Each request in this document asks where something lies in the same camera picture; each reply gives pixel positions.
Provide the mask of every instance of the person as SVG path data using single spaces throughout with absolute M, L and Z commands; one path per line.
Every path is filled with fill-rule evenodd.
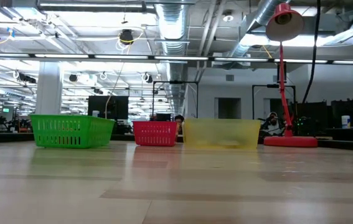
M 176 122 L 179 123 L 179 130 L 178 130 L 178 133 L 179 133 L 179 134 L 183 134 L 182 125 L 183 125 L 184 117 L 179 114 L 179 115 L 177 115 L 177 116 L 174 118 L 174 121 L 176 121 Z
M 271 112 L 265 122 L 261 125 L 261 130 L 266 131 L 270 135 L 278 135 L 282 133 L 282 125 L 279 122 L 276 112 Z

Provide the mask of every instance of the white column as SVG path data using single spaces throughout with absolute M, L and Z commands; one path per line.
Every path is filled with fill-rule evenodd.
M 40 63 L 35 114 L 60 114 L 63 78 L 58 62 Z

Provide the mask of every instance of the table surface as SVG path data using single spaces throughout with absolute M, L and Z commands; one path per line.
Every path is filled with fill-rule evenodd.
M 353 151 L 3 143 L 0 223 L 353 223 Z

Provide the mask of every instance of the red desk lamp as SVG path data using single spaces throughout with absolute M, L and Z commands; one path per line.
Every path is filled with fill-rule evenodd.
M 283 61 L 283 41 L 291 40 L 298 36 L 304 26 L 302 16 L 291 10 L 287 3 L 277 6 L 275 14 L 266 26 L 266 35 L 270 40 L 280 42 L 280 93 L 286 120 L 285 135 L 266 137 L 263 144 L 266 146 L 290 146 L 290 147 L 317 147 L 318 140 L 314 137 L 293 136 L 293 124 L 289 116 L 287 100 L 284 86 L 284 61 Z

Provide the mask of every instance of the yellow plastic bin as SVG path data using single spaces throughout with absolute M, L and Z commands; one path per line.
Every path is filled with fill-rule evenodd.
M 260 125 L 260 121 L 245 119 L 186 119 L 184 144 L 206 149 L 256 149 Z

